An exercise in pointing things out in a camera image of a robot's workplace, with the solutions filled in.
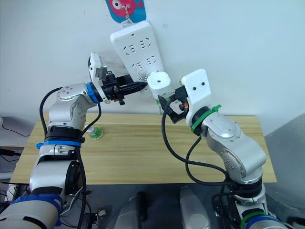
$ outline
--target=metal hook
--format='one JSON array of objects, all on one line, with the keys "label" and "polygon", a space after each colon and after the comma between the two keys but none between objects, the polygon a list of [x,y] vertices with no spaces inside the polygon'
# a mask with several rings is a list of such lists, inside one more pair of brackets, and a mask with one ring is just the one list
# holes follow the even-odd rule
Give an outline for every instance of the metal hook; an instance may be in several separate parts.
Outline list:
[{"label": "metal hook", "polygon": [[127,8],[129,8],[130,7],[130,5],[126,5],[126,6],[123,6],[122,5],[122,7],[125,9],[125,11],[126,11],[126,19],[127,19],[127,23],[129,23],[129,24],[133,24],[132,23],[132,20],[130,19],[130,17],[129,17],[129,13],[128,13],[128,10],[127,10]]}]

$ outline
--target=bottle cap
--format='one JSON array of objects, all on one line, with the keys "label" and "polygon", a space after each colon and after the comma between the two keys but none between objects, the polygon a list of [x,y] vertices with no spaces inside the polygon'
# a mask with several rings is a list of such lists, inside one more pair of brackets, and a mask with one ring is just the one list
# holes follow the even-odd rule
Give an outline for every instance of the bottle cap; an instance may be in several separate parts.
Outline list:
[{"label": "bottle cap", "polygon": [[94,126],[90,126],[89,129],[87,130],[87,132],[89,134],[93,134],[95,132]]}]

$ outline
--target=white plastic bracket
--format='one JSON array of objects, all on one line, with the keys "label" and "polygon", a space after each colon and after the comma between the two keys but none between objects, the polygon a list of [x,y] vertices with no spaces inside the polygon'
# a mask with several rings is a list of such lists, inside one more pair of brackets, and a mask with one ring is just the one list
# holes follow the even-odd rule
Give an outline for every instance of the white plastic bracket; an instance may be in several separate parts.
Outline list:
[{"label": "white plastic bracket", "polygon": [[187,92],[189,111],[186,115],[186,122],[192,126],[194,114],[204,106],[210,106],[211,89],[205,69],[198,69],[181,79]]},{"label": "white plastic bracket", "polygon": [[101,57],[94,52],[91,52],[90,54],[89,73],[92,83],[103,99],[103,102],[109,104],[110,100],[102,90],[102,77],[107,74],[107,67],[103,66]]}]

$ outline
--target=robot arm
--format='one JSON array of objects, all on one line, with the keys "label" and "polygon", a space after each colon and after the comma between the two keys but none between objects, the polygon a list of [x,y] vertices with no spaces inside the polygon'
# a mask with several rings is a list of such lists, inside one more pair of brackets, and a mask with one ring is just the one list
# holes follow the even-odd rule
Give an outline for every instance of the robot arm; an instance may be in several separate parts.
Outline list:
[{"label": "robot arm", "polygon": [[235,121],[218,112],[220,105],[209,108],[211,91],[204,69],[186,75],[181,83],[171,101],[159,96],[160,104],[165,109],[170,102],[180,101],[182,113],[168,108],[167,115],[174,123],[184,118],[192,132],[204,136],[208,146],[224,161],[227,181],[235,184],[228,187],[232,192],[228,197],[231,221],[242,229],[285,229],[280,221],[268,216],[262,184],[262,166],[266,161],[263,149]]},{"label": "robot arm", "polygon": [[146,86],[133,82],[129,75],[116,78],[95,53],[89,59],[89,72],[92,82],[68,85],[57,92],[57,101],[49,112],[48,132],[44,142],[37,145],[40,150],[30,177],[31,194],[18,198],[1,213],[0,228],[59,226],[67,195],[82,186],[77,150],[84,142],[82,129],[87,110],[111,100],[123,105],[125,95]]}]

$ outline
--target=power strip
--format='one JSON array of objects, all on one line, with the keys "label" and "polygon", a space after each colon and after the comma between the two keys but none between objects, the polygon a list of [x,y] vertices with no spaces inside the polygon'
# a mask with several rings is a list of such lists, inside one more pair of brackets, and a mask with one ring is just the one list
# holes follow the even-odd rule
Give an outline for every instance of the power strip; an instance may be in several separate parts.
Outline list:
[{"label": "power strip", "polygon": [[146,82],[150,73],[163,71],[156,37],[148,21],[114,32],[110,40],[133,81]]}]

